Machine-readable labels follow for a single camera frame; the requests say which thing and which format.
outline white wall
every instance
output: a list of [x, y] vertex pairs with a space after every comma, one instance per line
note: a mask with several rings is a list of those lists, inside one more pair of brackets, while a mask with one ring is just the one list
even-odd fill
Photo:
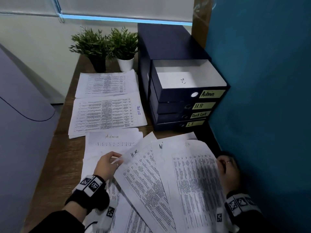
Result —
[[80, 26], [100, 29], [106, 35], [114, 27], [137, 31], [136, 23], [66, 19], [61, 24], [55, 17], [30, 15], [0, 15], [0, 26], [0, 44], [50, 103], [65, 100], [79, 57], [68, 47]]

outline navy blue file cabinet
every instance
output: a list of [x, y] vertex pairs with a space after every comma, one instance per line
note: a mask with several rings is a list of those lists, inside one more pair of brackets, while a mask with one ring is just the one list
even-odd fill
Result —
[[138, 67], [155, 130], [203, 125], [229, 88], [180, 25], [139, 23]]

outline person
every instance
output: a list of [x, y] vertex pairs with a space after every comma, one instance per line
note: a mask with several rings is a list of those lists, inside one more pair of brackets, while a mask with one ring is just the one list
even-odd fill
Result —
[[[109, 196], [104, 187], [107, 180], [113, 177], [116, 169], [123, 161], [118, 160], [114, 164], [112, 164], [112, 162], [121, 156], [121, 154], [115, 152], [109, 152], [103, 155], [97, 163], [94, 174], [89, 177], [87, 176], [80, 182], [80, 184], [84, 183], [85, 186], [92, 188], [92, 190], [94, 190], [95, 187], [96, 189], [93, 195], [88, 196], [83, 190], [79, 189], [78, 185], [77, 189], [73, 191], [72, 195], [66, 201], [65, 207], [61, 211], [56, 211], [48, 215], [30, 232], [84, 232], [85, 227], [82, 222], [86, 215], [94, 208], [102, 211], [109, 205]], [[238, 232], [266, 232], [268, 230], [277, 232], [277, 230], [264, 218], [259, 209], [252, 209], [245, 212], [242, 211], [238, 215], [232, 213], [228, 200], [234, 198], [236, 195], [244, 193], [241, 188], [240, 171], [235, 160], [226, 155], [221, 155], [217, 158], [217, 165], [220, 181], [224, 193], [227, 196], [227, 204], [225, 203], [225, 207], [231, 222], [238, 226]]]

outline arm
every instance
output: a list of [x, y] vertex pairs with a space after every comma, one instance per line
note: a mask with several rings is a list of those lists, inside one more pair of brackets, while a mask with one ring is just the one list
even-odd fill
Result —
[[85, 229], [82, 222], [84, 221], [86, 215], [93, 208], [95, 208], [93, 207], [95, 204], [92, 200], [100, 199], [101, 201], [99, 205], [103, 208], [103, 210], [109, 205], [109, 196], [104, 190], [104, 187], [106, 185], [106, 181], [113, 177], [118, 166], [123, 163], [122, 160], [119, 160], [116, 163], [111, 164], [115, 159], [117, 159], [115, 157], [121, 157], [121, 154], [109, 152], [106, 155], [103, 155], [98, 161], [94, 170], [94, 175], [97, 176], [103, 182], [103, 184], [98, 188], [98, 190], [94, 192], [92, 196], [93, 198], [88, 197], [83, 191], [75, 190], [61, 211], [56, 211], [48, 215], [34, 229], [32, 229], [30, 233], [41, 233], [47, 231], [68, 231], [83, 233]]
[[217, 158], [220, 181], [227, 196], [225, 208], [231, 222], [243, 232], [279, 232], [261, 213], [251, 198], [242, 191], [240, 171], [235, 160], [221, 155]]

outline white plant pot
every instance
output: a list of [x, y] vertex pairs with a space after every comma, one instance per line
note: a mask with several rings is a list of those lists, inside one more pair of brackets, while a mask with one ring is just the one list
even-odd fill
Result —
[[127, 71], [130, 71], [133, 69], [133, 64], [134, 64], [134, 58], [131, 59], [131, 60], [120, 60], [120, 59], [117, 59], [118, 60], [118, 63], [119, 63], [119, 66], [120, 66], [120, 70], [122, 72], [127, 72]]

